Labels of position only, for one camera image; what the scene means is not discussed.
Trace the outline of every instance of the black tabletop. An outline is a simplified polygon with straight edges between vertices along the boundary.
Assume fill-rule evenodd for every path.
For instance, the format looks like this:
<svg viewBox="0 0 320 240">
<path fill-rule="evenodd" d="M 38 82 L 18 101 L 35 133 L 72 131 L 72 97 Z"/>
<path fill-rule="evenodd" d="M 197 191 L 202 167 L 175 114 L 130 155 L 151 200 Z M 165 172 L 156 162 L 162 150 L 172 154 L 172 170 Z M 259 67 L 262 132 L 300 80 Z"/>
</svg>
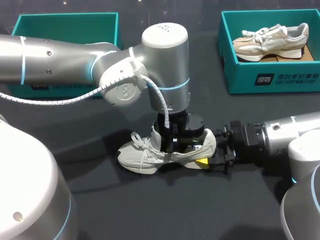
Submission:
<svg viewBox="0 0 320 240">
<path fill-rule="evenodd" d="M 127 47 L 140 42 L 148 25 L 172 21 L 187 26 L 191 89 L 187 111 L 201 115 L 206 128 L 320 110 L 318 93 L 229 95 L 220 66 L 218 33 L 212 30 L 218 29 L 221 9 L 230 4 L 234 9 L 286 8 L 291 1 L 260 0 L 255 6 L 248 0 L 142 0 L 142 7 L 138 2 L 4 0 L 0 20 L 2 30 L 10 33 L 19 13 L 120 11 L 126 3 L 120 27 Z M 292 2 L 308 5 L 302 7 L 319 4 Z M 150 135 L 157 113 L 147 92 L 125 108 L 102 99 L 52 107 L 0 100 L 0 113 L 55 156 L 77 203 L 78 240 L 285 239 L 280 203 L 291 185 L 286 157 L 238 164 L 228 175 L 171 165 L 145 176 L 117 164 L 117 150 L 130 141 L 132 131 Z"/>
</svg>

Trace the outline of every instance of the dark table surface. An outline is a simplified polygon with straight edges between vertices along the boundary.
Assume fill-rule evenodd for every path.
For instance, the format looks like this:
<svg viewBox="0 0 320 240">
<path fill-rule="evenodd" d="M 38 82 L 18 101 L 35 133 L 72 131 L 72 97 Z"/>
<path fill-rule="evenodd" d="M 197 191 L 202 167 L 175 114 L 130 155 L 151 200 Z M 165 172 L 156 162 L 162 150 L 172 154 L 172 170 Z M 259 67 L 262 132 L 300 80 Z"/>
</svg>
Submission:
<svg viewBox="0 0 320 240">
<path fill-rule="evenodd" d="M 261 122 L 318 111 L 318 93 L 229 95 L 216 32 L 190 37 L 189 112 L 205 126 Z M 148 93 L 132 106 L 102 99 L 67 106 L 0 100 L 1 113 L 52 151 L 78 206 L 79 240 L 284 240 L 280 202 L 290 187 L 287 159 L 238 164 L 228 175 L 171 165 L 145 176 L 117 164 L 131 131 L 150 134 L 157 114 Z"/>
</svg>

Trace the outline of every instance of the shoelace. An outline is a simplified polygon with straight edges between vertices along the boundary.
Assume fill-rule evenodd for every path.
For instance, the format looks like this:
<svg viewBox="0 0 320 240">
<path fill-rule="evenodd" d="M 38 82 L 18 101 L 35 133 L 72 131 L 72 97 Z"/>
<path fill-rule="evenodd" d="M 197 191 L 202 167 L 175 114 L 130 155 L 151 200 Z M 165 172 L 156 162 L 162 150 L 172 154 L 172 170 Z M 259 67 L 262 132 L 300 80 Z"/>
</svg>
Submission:
<svg viewBox="0 0 320 240">
<path fill-rule="evenodd" d="M 140 173 L 145 157 L 149 157 L 148 153 L 152 153 L 154 157 L 159 158 L 163 158 L 165 156 L 165 153 L 159 152 L 151 146 L 150 137 L 141 138 L 138 133 L 133 132 L 131 133 L 131 139 L 139 148 L 143 149 L 143 154 L 140 159 Z"/>
<path fill-rule="evenodd" d="M 248 37 L 248 39 L 243 39 L 240 42 L 250 42 L 251 40 L 253 40 L 253 42 L 255 43 L 256 41 L 258 41 L 261 44 L 261 49 L 263 50 L 264 40 L 271 39 L 271 36 L 263 36 L 263 34 L 266 32 L 268 32 L 268 28 L 266 27 L 261 28 L 256 32 L 243 30 L 242 35 L 244 37 Z"/>
<path fill-rule="evenodd" d="M 150 149 L 150 137 L 141 138 L 138 133 L 133 132 L 131 133 L 131 139 L 138 147 L 143 149 L 143 154 L 140 159 L 140 173 L 141 173 L 144 159 L 145 157 L 148 157 L 148 151 L 154 152 L 153 150 Z"/>
</svg>

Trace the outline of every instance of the cardboard box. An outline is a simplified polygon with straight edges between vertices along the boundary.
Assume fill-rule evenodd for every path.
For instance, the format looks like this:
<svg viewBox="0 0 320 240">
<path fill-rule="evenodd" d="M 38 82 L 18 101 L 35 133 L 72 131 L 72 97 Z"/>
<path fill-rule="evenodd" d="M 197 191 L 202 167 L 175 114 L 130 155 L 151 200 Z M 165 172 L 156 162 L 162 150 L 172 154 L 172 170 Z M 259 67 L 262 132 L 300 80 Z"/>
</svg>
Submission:
<svg viewBox="0 0 320 240">
<path fill-rule="evenodd" d="M 75 44 L 108 42 L 122 48 L 119 15 L 116 12 L 21 14 L 12 35 Z M 74 98 L 97 88 L 92 84 L 11 84 L 7 87 L 18 98 Z"/>
<path fill-rule="evenodd" d="M 239 62 L 232 41 L 242 30 L 258 31 L 276 24 L 309 25 L 309 39 L 300 60 Z M 320 13 L 317 9 L 223 11 L 218 51 L 230 94 L 320 92 Z"/>
</svg>

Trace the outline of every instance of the shoe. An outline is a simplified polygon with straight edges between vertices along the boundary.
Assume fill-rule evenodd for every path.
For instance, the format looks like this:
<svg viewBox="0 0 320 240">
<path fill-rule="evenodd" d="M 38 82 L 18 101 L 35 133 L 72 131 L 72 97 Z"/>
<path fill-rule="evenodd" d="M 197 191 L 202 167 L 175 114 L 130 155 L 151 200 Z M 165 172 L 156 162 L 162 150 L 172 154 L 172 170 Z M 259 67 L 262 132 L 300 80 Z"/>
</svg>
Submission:
<svg viewBox="0 0 320 240">
<path fill-rule="evenodd" d="M 257 32 L 242 31 L 244 37 L 235 39 L 235 54 L 241 60 L 259 62 L 266 55 L 278 55 L 288 59 L 300 59 L 309 37 L 309 26 L 285 27 L 277 24 Z"/>
<path fill-rule="evenodd" d="M 186 168 L 203 169 L 203 163 L 196 160 L 210 158 L 216 150 L 216 138 L 211 130 L 205 129 L 199 141 L 202 146 L 188 153 L 160 151 L 161 136 L 151 128 L 151 137 L 141 138 L 136 132 L 131 134 L 132 141 L 123 145 L 118 151 L 119 163 L 126 169 L 140 174 L 154 174 L 161 166 L 168 163 L 180 163 Z"/>
</svg>

